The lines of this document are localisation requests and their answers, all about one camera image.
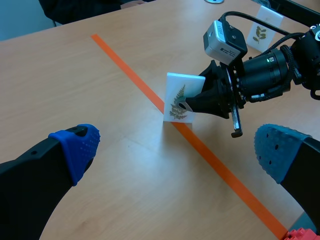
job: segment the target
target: blue gripper pad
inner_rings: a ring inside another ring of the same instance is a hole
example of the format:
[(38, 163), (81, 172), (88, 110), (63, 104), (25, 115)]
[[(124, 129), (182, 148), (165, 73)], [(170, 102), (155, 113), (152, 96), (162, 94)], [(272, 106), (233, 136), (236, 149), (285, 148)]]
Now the blue gripper pad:
[(262, 168), (280, 184), (296, 158), (301, 144), (310, 135), (274, 124), (261, 126), (255, 133), (255, 154)]
[(57, 139), (61, 143), (73, 186), (77, 185), (88, 163), (96, 156), (100, 142), (99, 130), (95, 126), (90, 124), (79, 124), (78, 126), (87, 127), (85, 136), (77, 136), (66, 130), (49, 134), (49, 138)]

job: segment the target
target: plant picture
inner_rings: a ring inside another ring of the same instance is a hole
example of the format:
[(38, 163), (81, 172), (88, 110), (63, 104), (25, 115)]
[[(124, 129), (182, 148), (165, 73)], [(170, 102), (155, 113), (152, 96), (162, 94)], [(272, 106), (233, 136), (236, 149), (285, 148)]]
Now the plant picture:
[(187, 110), (181, 109), (180, 107), (176, 106), (177, 100), (184, 97), (185, 88), (186, 88), (186, 85), (183, 85), (183, 87), (180, 89), (180, 91), (177, 93), (176, 97), (174, 98), (174, 104), (171, 104), (172, 108), (170, 111), (170, 116), (173, 116), (174, 119), (181, 120), (187, 117), (187, 115), (185, 115)]
[(267, 29), (261, 29), (260, 26), (256, 27), (256, 37), (253, 37), (253, 40), (255, 40), (256, 42), (258, 42), (258, 44), (260, 43), (260, 40), (266, 39), (267, 38)]

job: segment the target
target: table surface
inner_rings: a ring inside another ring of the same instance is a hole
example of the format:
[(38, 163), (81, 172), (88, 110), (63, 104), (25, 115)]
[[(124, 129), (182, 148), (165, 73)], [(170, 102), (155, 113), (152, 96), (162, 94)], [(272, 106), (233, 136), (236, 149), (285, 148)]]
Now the table surface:
[[(297, 2), (320, 11), (317, 0)], [(202, 36), (232, 10), (255, 16), (259, 5), (157, 0), (0, 42), (0, 163), (80, 123), (101, 134), (92, 166), (57, 206), (41, 239), (276, 239), (91, 39), (99, 34), (164, 99), (167, 72), (197, 75), (209, 65)], [(228, 19), (248, 35), (250, 22)], [(287, 18), (281, 27), (308, 30)], [(255, 55), (250, 49), (246, 58)], [(292, 86), (283, 97), (240, 111), (241, 138), (231, 138), (230, 119), (198, 114), (190, 127), (289, 228), (302, 209), (259, 166), (254, 134), (273, 123), (319, 139), (319, 114), (309, 92)]]

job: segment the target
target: red object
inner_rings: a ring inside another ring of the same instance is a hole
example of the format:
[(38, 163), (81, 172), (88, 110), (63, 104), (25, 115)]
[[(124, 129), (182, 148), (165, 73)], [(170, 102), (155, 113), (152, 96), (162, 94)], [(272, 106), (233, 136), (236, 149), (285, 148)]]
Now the red object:
[(299, 228), (298, 230), (289, 231), (284, 240), (320, 240), (311, 229)]

